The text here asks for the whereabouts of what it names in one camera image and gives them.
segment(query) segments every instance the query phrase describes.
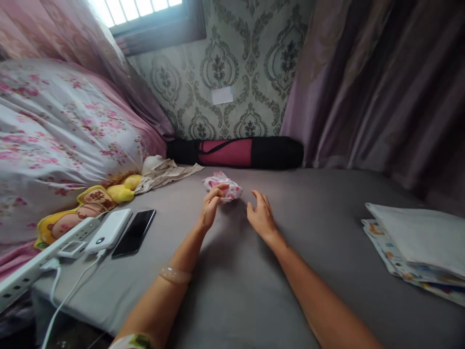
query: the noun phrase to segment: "white power strip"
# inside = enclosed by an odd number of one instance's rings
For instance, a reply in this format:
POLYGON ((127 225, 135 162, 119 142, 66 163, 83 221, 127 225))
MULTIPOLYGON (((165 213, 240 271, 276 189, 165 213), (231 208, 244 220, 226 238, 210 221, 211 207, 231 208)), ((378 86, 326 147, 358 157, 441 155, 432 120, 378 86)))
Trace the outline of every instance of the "white power strip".
POLYGON ((39 270, 48 260, 58 257, 58 252, 70 241, 81 241, 100 225, 97 218, 86 218, 73 229, 40 252, 0 283, 0 313, 16 301, 42 272, 39 270))

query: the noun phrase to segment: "damask wallpaper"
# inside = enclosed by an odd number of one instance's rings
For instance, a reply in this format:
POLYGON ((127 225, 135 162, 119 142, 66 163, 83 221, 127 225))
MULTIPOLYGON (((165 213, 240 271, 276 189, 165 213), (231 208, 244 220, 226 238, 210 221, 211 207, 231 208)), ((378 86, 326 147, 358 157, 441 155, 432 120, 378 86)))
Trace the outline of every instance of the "damask wallpaper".
POLYGON ((177 137, 279 135, 311 0, 203 0, 205 40, 130 57, 177 137), (211 90, 232 86, 232 103, 211 90))

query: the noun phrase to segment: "transparent bracelet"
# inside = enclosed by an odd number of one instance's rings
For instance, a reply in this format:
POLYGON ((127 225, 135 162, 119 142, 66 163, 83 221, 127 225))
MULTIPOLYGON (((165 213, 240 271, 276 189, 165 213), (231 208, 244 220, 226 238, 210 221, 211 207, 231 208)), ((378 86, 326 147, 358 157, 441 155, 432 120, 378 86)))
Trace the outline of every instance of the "transparent bracelet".
POLYGON ((160 272, 160 276, 176 284, 187 284, 192 280, 191 273, 176 270, 171 267, 164 267, 160 272))

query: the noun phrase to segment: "window frame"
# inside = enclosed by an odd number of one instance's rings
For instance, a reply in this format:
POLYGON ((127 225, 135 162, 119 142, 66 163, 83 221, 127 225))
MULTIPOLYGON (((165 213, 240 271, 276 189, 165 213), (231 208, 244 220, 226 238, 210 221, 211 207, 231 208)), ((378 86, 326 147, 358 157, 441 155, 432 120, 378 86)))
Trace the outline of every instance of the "window frame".
POLYGON ((115 25, 109 30, 128 57, 207 36, 202 0, 183 0, 179 5, 115 25))

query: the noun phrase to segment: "black strap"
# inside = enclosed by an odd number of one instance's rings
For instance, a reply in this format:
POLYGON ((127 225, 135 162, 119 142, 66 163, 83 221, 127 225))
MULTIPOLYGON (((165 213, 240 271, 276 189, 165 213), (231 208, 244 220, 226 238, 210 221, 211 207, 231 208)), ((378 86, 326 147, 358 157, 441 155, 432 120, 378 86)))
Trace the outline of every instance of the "black strap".
POLYGON ((221 148, 227 146, 228 144, 231 144, 232 142, 241 141, 243 139, 247 139, 247 138, 239 138, 239 139, 233 139, 233 140, 226 141, 225 143, 217 145, 215 148, 212 148, 207 152, 203 151, 203 142, 204 141, 198 141, 198 142, 196 142, 196 149, 199 152, 199 154, 208 155, 208 154, 211 154, 211 153, 214 153, 214 152, 220 150, 221 148))

